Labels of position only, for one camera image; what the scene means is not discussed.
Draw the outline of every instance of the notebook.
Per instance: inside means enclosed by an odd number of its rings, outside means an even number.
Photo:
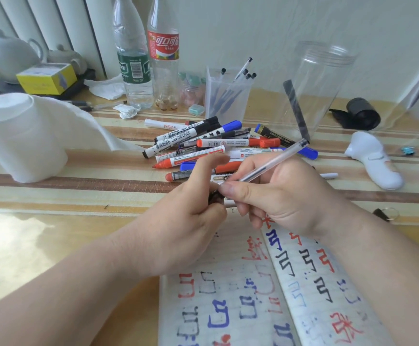
[[[203,256],[160,278],[159,346],[394,345],[322,244],[236,209]]]

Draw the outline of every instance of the yellow box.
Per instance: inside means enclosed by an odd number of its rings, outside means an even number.
[[[28,94],[59,95],[76,82],[71,64],[40,63],[17,74],[17,79]]]

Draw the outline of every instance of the left hand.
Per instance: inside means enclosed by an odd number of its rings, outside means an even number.
[[[224,205],[208,205],[208,196],[218,188],[210,182],[212,169],[228,161],[225,154],[199,159],[187,182],[111,235],[123,273],[138,278],[173,273],[202,255],[227,217]]]

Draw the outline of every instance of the fingernail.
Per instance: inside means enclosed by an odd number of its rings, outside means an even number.
[[[233,196],[233,186],[230,183],[224,182],[219,186],[219,192],[226,197],[231,197]]]

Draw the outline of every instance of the teapot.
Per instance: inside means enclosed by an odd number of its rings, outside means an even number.
[[[72,50],[65,50],[63,45],[57,45],[57,50],[50,50],[47,55],[48,63],[66,63],[71,64],[76,75],[82,75],[88,69],[88,63],[78,53]]]
[[[36,46],[38,53],[30,44]],[[16,75],[28,68],[41,63],[44,51],[41,45],[33,39],[24,40],[7,37],[0,29],[0,80],[17,84]]]

